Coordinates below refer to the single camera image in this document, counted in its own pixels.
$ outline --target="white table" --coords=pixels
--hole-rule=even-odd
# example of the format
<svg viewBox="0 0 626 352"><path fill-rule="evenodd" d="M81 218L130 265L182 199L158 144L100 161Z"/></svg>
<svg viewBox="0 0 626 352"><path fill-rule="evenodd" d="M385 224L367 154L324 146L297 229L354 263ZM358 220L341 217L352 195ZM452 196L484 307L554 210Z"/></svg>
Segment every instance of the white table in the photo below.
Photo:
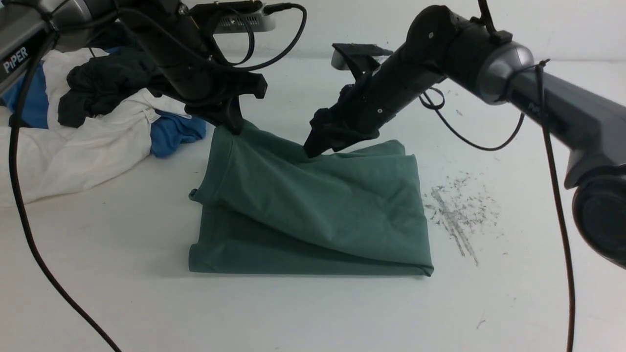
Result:
<svg viewBox="0 0 626 352"><path fill-rule="evenodd" d="M552 62L547 71L626 103L626 63ZM245 116L300 143L316 109L351 79L330 59L286 59L264 73L267 97L244 97ZM487 106L450 81L441 88L444 114L471 140L496 145L515 126L513 107ZM378 141L391 138L418 160L432 217L430 278L189 272L200 205L187 195L203 178L211 138L87 192L31 204L28 214L51 270L126 352L563 351L567 283L540 128L527 121L504 151L479 152L418 102ZM555 149L562 182L567 150ZM437 194L466 244L446 230ZM577 234L572 194L563 203L576 351L623 351L626 272ZM109 351L36 267L16 211L0 210L0 224L0 351Z"/></svg>

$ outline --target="white cloth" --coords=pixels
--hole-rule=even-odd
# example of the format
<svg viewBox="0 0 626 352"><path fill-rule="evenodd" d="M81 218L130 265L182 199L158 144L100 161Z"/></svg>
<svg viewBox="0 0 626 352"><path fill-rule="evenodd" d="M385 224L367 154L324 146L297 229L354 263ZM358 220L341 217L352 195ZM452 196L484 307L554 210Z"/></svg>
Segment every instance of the white cloth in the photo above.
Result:
<svg viewBox="0 0 626 352"><path fill-rule="evenodd" d="M97 56L106 55L94 49ZM44 58L49 130L21 128L18 174L25 203L51 195L88 190L126 172L150 153L150 124L155 109L186 115L184 104L142 89L122 101L111 113L87 118L79 128L58 123L59 100L69 91L67 75L89 61L91 53L52 50ZM0 155L7 155L11 129L0 127ZM6 157L0 163L0 207L15 205Z"/></svg>

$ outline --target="black cable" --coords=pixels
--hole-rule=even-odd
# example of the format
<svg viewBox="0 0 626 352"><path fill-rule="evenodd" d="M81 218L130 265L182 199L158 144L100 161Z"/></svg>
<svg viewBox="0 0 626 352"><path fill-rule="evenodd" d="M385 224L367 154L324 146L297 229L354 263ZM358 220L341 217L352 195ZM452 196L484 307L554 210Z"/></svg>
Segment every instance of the black cable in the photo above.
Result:
<svg viewBox="0 0 626 352"><path fill-rule="evenodd" d="M48 269L46 263L43 261L41 254L37 250L37 246L34 241L33 232L31 231L30 223L28 222L28 216L26 215L26 208L24 206L24 199L22 198L22 190L19 186L18 179L18 139L19 139L19 127L20 121L22 120L22 113L24 111L24 106L26 105L26 97L28 95L28 91L30 90L31 83L33 82L33 78L35 76L35 72L37 71L37 67L41 58L46 54L48 48L52 45L53 41L56 39L57 33L50 32L46 37L45 42L42 47L40 47L39 51L31 57L31 61L28 63L28 68L26 74L24 76L24 81L22 82L22 87L19 90L18 100L15 108L14 117L17 119L18 123L14 123L11 127L11 135L9 137L9 175L11 177L11 187L13 189L13 195L15 196L15 204L18 208L19 219L22 223L22 228L24 229L24 235L26 236L26 242L28 243L28 248L33 255L33 258L37 262L37 265L46 276L48 281L54 286L54 288L59 292L59 294L65 299L65 301L78 313L80 314L89 325L106 341L106 343L111 346L113 351L121 352L119 347L113 342L113 340L106 334L106 332L87 314L83 308L81 308L72 297L63 289L61 284L56 280L56 278L52 275L52 272Z"/></svg>
<svg viewBox="0 0 626 352"><path fill-rule="evenodd" d="M223 8L224 8L224 10L233 13L237 17L237 19L239 19L239 21L241 21L244 24L245 31L248 34L248 51L246 52L244 59L239 61L238 63L232 63L232 62L226 60L226 65L228 65L228 66L237 66L237 65L244 64L244 63L248 62L248 60L254 54L254 46L255 46L254 30L252 30L252 27L251 27L250 23L248 21L246 21L241 16L239 11L235 10L234 8L230 8L228 6L224 6Z"/></svg>
<svg viewBox="0 0 626 352"><path fill-rule="evenodd" d="M266 68L270 65L273 65L278 60L284 58L287 54L289 54L291 49L293 49L294 46L298 43L298 40L300 40L300 37L302 36L302 32L304 31L304 27L307 24L307 10L304 6L300 4L292 4L292 3L268 5L264 8L264 12L266 14L270 14L270 13L275 13L279 11L284 11L286 9L298 9L302 11L302 21L300 22L300 27L298 28L298 32L296 32L294 38L291 40L291 43L289 43L289 45L287 45L285 50L283 50L280 54L276 55L276 57L274 57L273 59L268 60L258 65L242 67L242 69L253 71L253 70L260 70L261 68Z"/></svg>
<svg viewBox="0 0 626 352"><path fill-rule="evenodd" d="M120 13L132 13L132 14L136 14L138 16L143 17L143 19L146 22L150 23L154 28L157 28L159 31L161 31L161 33L163 33L165 36L170 38L174 43L179 45L179 47L181 47L187 53L189 53L190 55L192 55L193 57L195 57L196 59L198 59L200 61L206 62L206 64L208 64L209 66L213 66L213 67L219 68L219 69L224 70L224 71L249 72L249 71L259 70L261 68L268 67L268 66L276 63L276 61L282 59L285 55L287 55L289 53L289 51L291 51L291 49L294 48L295 44L298 42L298 40L300 40L300 37L302 36L302 32L304 31L304 26L306 25L306 22L307 22L307 10L306 10L306 8L304 8L300 4L277 4L277 5L271 5L271 6L272 6L272 8L270 8L270 10L269 10L271 12L269 12L269 13L273 13L273 12L277 12L277 11L283 11L285 9L290 9L290 8L296 8L296 9L301 10L302 11L302 22L300 22L300 28L298 29L298 32L295 34L295 37L293 38L291 43L289 43L289 45L285 48L285 50L283 50L276 57L274 57L271 60L268 60L268 61L266 61L266 62L264 62L262 64L254 65L254 66L248 66L248 67L225 66L225 65L220 65L220 64L218 64L216 62L210 61L207 58L203 58L198 53L196 53L194 50L190 49L183 42L178 40L178 38L176 38L174 35L172 35L172 33L167 31L167 29L163 28L163 26L161 26L158 22L156 22L154 19L152 19L151 17L149 17L148 15L146 15L145 13L143 13L143 12L141 12L139 10L132 9L132 8L119 8L119 12Z"/></svg>
<svg viewBox="0 0 626 352"><path fill-rule="evenodd" d="M561 192L558 186L557 166L554 161L554 152L552 150L552 140L550 139L550 121L546 111L545 89L543 87L543 67L549 60L539 62L535 66L537 76L537 93L539 97L541 127L543 129L543 140L546 145L546 154L548 155L548 166L550 168L550 179L552 180L552 192L554 194L554 203L557 208L558 225L561 229L561 240L563 241L563 253L565 255L565 270L567 272L567 288L570 299L570 315L567 328L567 352L573 351L574 346L574 327L576 319L576 291L574 287L574 270L572 266L572 252L570 250L570 240L567 234L567 226L565 225L565 214L563 213L563 204L561 202Z"/></svg>
<svg viewBox="0 0 626 352"><path fill-rule="evenodd" d="M493 18L491 18L491 11L489 11L487 0L478 0L478 7L480 8L480 20L485 25L487 32L495 33L496 28L493 25Z"/></svg>
<svg viewBox="0 0 626 352"><path fill-rule="evenodd" d="M435 106L433 101L430 99L430 97L428 96L427 93L424 92L424 96L426 97L426 99L428 100L428 102ZM497 150L501 150L503 148L505 148L507 145L509 145L513 139L515 139L515 137L517 136L517 133L520 131L521 129L521 125L524 123L524 113L522 113L520 115L520 120L517 123L517 126L515 127L515 130L513 131L513 133L511 134L511 136L501 145L498 145L497 147L493 147L493 148L489 148L489 147L482 147L478 144L475 144L471 141L469 141L467 138L465 138L464 136L462 136L460 133L458 133L449 123L448 121L445 119L445 117L443 117L443 115L441 114L441 112L439 111L439 108L430 108L431 110L434 110L434 112L437 113L437 116L439 116L439 118L441 119L441 121L444 123L444 125L446 125L446 127L448 127L448 130L450 130L452 133L454 133L455 136L457 136L460 140L464 141L465 143L467 143L468 145L471 145L472 147L476 148L476 149L480 149L480 150L484 150L486 152L495 152Z"/></svg>

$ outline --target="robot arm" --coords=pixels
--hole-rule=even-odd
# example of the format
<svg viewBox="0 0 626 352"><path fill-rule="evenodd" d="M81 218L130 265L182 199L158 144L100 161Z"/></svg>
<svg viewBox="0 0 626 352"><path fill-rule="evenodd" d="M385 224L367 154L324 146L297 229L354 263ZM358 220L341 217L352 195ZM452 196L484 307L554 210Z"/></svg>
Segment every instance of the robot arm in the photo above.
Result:
<svg viewBox="0 0 626 352"><path fill-rule="evenodd" d="M57 49L76 50L119 13L161 67L167 79L162 93L185 102L189 112L238 133L238 96L265 94L261 75L228 67L217 45L200 39L197 24L179 0L4 3L0 93L23 74L47 33L60 34ZM155 23L169 36L156 30ZM316 112L306 152L312 157L378 137L381 126L445 78L487 104L512 103L540 122L533 56L511 39L506 32L489 33L445 6L426 8L398 50L374 71L359 73L334 106ZM552 75L544 74L543 84L550 132L572 151L565 186L578 187L573 205L578 229L597 252L626 267L626 108Z"/></svg>
<svg viewBox="0 0 626 352"><path fill-rule="evenodd" d="M377 138L381 126L445 78L487 104L512 103L541 123L533 55L511 39L446 6L426 8L398 50L357 75L334 106L316 112L307 154ZM578 229L598 253L626 268L626 108L549 74L543 85L550 133L572 151L565 187L578 187Z"/></svg>

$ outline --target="green fabric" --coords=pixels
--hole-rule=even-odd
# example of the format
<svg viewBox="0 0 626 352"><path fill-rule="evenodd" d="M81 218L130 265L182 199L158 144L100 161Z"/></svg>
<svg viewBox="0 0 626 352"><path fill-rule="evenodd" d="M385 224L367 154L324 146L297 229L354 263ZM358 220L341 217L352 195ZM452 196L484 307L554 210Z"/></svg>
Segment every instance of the green fabric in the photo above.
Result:
<svg viewBox="0 0 626 352"><path fill-rule="evenodd" d="M196 272L427 275L433 272L418 168L398 141L309 159L247 122L215 129Z"/></svg>

